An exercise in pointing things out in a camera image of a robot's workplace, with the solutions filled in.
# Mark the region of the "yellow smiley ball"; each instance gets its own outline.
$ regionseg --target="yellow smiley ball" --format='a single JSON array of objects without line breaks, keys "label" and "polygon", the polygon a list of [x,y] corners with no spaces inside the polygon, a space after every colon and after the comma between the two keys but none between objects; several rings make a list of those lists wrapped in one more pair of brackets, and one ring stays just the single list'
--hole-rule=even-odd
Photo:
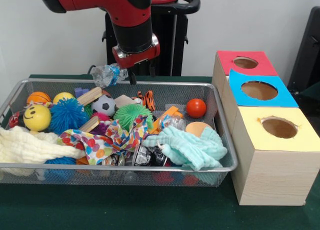
[{"label": "yellow smiley ball", "polygon": [[75,97],[69,92],[61,92],[53,99],[53,104],[57,104],[60,100],[74,99]]},{"label": "yellow smiley ball", "polygon": [[43,131],[51,122],[50,110],[43,105],[32,105],[23,114],[25,126],[32,131]]}]

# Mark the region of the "wire mesh basket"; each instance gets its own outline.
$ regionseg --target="wire mesh basket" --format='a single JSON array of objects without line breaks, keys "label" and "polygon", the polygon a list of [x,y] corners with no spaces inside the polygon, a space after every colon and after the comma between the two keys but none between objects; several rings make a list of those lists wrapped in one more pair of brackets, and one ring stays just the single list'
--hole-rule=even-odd
[{"label": "wire mesh basket", "polygon": [[[12,113],[21,111],[32,92],[47,93],[52,99],[61,92],[73,93],[75,88],[92,89],[92,80],[67,79],[26,79],[19,82],[0,108],[1,127],[8,129]],[[106,90],[117,98],[121,95],[134,97],[153,90],[156,111],[160,117],[172,105],[183,113],[186,123],[205,122],[214,128],[222,138],[228,152],[220,160],[223,167],[203,168],[192,171],[187,167],[150,167],[150,166],[101,166],[67,164],[29,164],[0,162],[0,183],[5,184],[66,184],[66,185],[137,185],[137,186],[198,186],[218,187],[228,172],[238,164],[233,142],[226,124],[223,107],[216,88],[208,83],[184,82],[129,82],[118,83]],[[186,103],[193,98],[202,99],[207,111],[202,118],[193,119],[186,114]],[[19,170],[30,172],[28,176],[16,176],[8,172]]]}]

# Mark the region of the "white cloth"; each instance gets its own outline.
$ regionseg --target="white cloth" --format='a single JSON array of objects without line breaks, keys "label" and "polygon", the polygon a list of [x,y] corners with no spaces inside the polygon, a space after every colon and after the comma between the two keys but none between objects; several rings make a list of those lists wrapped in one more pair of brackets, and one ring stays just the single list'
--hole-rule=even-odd
[{"label": "white cloth", "polygon": [[[0,162],[20,164],[44,164],[47,160],[62,157],[79,159],[86,154],[73,146],[57,144],[54,133],[40,132],[32,135],[23,127],[15,126],[10,130],[0,127]],[[2,168],[4,172],[16,176],[29,176],[33,168]]]}]

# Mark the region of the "mint green towel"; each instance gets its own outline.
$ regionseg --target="mint green towel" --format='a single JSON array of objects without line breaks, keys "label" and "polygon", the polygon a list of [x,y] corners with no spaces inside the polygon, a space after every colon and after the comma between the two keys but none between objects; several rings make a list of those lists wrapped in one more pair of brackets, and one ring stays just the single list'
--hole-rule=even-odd
[{"label": "mint green towel", "polygon": [[168,126],[159,135],[150,135],[142,141],[146,147],[162,146],[162,153],[173,163],[191,167],[194,171],[201,168],[222,167],[219,160],[227,154],[220,136],[206,127],[201,136]]}]

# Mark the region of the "red robot arm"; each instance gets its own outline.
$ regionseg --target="red robot arm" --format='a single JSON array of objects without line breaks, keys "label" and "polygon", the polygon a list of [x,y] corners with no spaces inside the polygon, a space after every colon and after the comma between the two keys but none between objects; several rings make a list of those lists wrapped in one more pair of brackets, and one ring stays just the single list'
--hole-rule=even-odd
[{"label": "red robot arm", "polygon": [[160,54],[159,42],[152,33],[152,0],[43,1],[55,13],[97,7],[105,9],[110,15],[115,38],[118,42],[112,52],[121,68],[129,69],[139,62],[152,60]]}]

